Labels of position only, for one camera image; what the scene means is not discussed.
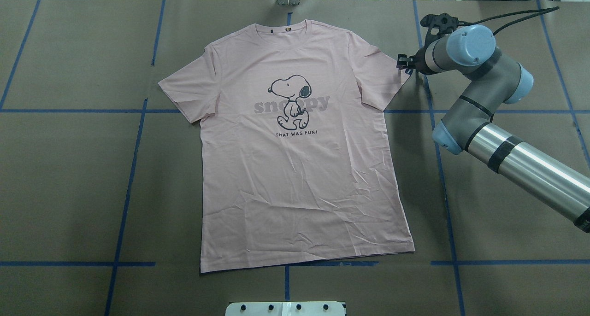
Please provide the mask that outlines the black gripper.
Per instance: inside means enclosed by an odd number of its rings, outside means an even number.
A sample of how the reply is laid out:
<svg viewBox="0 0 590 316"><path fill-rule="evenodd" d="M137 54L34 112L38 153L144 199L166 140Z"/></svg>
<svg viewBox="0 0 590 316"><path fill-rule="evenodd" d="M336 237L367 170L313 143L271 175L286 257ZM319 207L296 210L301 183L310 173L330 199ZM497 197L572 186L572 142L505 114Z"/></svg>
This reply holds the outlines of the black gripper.
<svg viewBox="0 0 590 316"><path fill-rule="evenodd" d="M424 44L411 55L398 54L396 68L404 72L443 72L434 63L433 53L427 53L430 45L456 31L459 27L466 26L465 21L450 16L446 12L439 15L428 14L420 20L420 26L426 28Z"/></svg>

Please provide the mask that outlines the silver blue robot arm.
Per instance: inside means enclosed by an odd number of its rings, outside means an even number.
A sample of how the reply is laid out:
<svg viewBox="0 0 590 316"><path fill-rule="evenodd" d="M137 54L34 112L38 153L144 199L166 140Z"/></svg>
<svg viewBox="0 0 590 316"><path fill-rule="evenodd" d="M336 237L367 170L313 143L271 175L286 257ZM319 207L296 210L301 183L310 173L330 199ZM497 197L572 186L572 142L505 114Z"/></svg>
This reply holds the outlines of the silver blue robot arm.
<svg viewBox="0 0 590 316"><path fill-rule="evenodd" d="M494 122L502 105L532 90L532 74L503 53L496 32L446 12L428 14L423 47L399 54L397 68L425 76L457 71L470 81L439 123L432 139L448 152L467 152L548 205L583 232L590 230L589 178L535 148Z"/></svg>

